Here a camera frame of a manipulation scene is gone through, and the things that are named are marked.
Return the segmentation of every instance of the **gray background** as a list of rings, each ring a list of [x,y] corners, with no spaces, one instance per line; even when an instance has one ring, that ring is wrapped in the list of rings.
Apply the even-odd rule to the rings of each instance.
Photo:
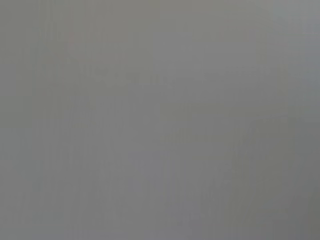
[[[319,11],[2,0],[0,239],[320,239]]]

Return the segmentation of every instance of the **gray wall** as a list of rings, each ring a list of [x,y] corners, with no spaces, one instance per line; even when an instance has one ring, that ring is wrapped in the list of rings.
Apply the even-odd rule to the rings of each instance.
[[[319,11],[2,0],[0,239],[320,239]]]

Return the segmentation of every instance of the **gray surface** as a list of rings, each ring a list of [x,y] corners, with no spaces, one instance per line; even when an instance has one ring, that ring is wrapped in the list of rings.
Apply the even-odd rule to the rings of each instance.
[[[2,0],[0,239],[320,239],[319,10]]]

